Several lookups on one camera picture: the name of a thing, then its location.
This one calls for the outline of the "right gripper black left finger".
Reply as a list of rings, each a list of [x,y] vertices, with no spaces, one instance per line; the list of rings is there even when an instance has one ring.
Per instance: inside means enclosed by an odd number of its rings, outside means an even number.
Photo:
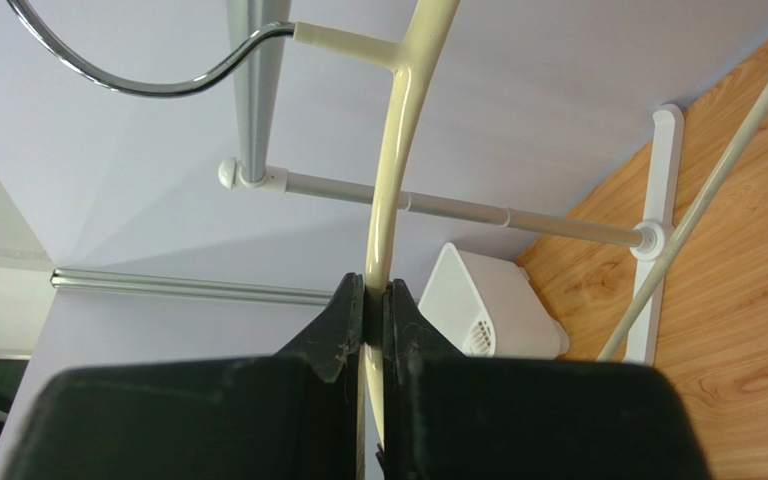
[[[270,356],[85,367],[34,402],[7,479],[360,479],[364,286]]]

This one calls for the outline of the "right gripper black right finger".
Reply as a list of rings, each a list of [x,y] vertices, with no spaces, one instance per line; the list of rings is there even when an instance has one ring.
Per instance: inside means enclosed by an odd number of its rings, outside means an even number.
[[[470,357],[406,284],[383,307],[389,479],[708,479],[671,383],[624,363]]]

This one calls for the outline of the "cream plastic hanger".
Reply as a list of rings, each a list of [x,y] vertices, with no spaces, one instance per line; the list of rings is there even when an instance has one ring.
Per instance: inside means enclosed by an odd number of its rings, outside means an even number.
[[[768,115],[768,83],[679,223],[673,222],[673,206],[683,122],[680,110],[673,105],[665,106],[654,115],[645,216],[633,229],[418,196],[402,190],[404,171],[432,76],[457,8],[454,1],[419,2],[404,38],[398,42],[304,22],[272,22],[259,27],[225,59],[191,80],[146,83],[114,75],[90,63],[66,45],[28,2],[11,3],[11,9],[23,27],[65,66],[95,85],[133,96],[177,98],[206,91],[230,76],[267,41],[278,38],[290,38],[389,70],[393,83],[374,185],[304,177],[282,171],[269,173],[265,159],[259,155],[243,164],[224,163],[220,169],[221,183],[227,188],[233,188],[238,183],[253,189],[280,187],[307,195],[369,204],[371,219],[365,288],[375,311],[380,311],[383,306],[399,210],[476,222],[498,221],[505,227],[627,246],[638,261],[633,298],[601,350],[599,360],[609,361],[619,349],[624,349],[627,361],[651,364],[658,337],[664,279]]]

